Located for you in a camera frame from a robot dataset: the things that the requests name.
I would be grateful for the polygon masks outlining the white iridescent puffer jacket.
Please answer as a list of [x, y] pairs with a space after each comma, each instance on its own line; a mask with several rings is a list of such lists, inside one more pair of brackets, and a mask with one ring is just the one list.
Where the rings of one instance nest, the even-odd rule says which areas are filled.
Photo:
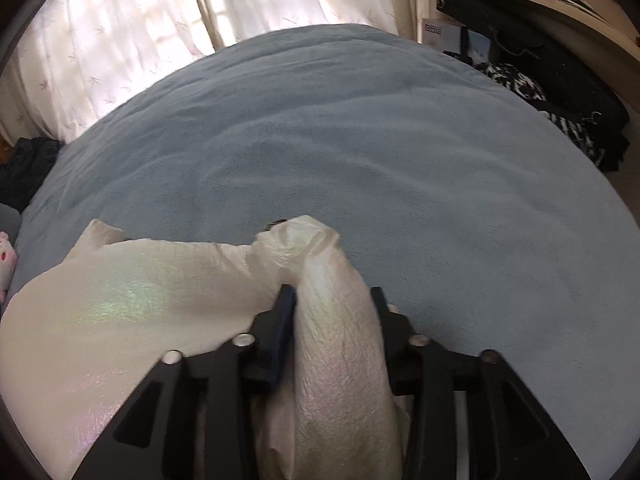
[[296, 289], [294, 347], [258, 416], [270, 479], [397, 479], [404, 453], [368, 286], [308, 216], [248, 245], [127, 240], [93, 220], [1, 321], [1, 394], [55, 479], [70, 478], [160, 356], [196, 356]]

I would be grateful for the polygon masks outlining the black clothes pile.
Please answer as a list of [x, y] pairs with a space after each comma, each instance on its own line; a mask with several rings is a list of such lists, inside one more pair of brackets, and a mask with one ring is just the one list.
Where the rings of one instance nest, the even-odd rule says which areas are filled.
[[23, 212], [58, 159], [64, 143], [48, 138], [21, 138], [1, 165], [1, 203]]

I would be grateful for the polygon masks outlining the blue-grey fleece bed blanket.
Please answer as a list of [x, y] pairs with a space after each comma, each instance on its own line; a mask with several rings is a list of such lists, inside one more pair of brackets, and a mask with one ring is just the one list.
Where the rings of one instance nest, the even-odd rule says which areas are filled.
[[500, 351], [590, 476], [616, 473], [639, 439], [634, 217], [533, 107], [371, 27], [244, 41], [67, 144], [23, 214], [10, 301], [93, 220], [240, 246], [303, 216], [420, 333]]

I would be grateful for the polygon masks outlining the pink white plush toy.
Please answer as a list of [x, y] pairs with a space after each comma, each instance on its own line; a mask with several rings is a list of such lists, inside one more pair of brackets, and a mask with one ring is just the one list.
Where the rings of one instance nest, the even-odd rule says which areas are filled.
[[15, 252], [9, 234], [0, 233], [0, 300], [6, 301], [6, 294], [9, 291], [17, 264], [17, 253]]

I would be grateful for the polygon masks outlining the blue-grey pillow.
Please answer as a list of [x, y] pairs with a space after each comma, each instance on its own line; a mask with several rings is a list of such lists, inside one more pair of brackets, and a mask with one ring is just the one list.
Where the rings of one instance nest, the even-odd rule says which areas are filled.
[[0, 204], [0, 231], [5, 232], [9, 241], [14, 244], [22, 224], [21, 214], [14, 208]]

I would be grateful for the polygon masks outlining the black white patterned garment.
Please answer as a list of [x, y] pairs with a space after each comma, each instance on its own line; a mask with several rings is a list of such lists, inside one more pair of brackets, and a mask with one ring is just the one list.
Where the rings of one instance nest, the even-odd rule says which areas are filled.
[[629, 148], [629, 141], [623, 134], [628, 119], [620, 126], [617, 119], [607, 118], [600, 107], [590, 110], [586, 104], [552, 96], [550, 90], [509, 63], [483, 63], [475, 68], [536, 108], [601, 172], [620, 170]]

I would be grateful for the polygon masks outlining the white floral left curtain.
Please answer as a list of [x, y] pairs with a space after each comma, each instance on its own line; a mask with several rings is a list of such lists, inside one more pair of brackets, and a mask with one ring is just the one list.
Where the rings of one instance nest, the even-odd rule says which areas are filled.
[[1, 74], [1, 136], [62, 142], [214, 47], [204, 0], [47, 0]]

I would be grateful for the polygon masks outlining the white cardboard box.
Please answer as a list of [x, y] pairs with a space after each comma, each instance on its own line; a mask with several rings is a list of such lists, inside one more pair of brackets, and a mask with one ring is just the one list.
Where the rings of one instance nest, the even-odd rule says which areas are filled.
[[439, 52], [460, 54], [464, 27], [427, 18], [421, 25], [421, 42]]

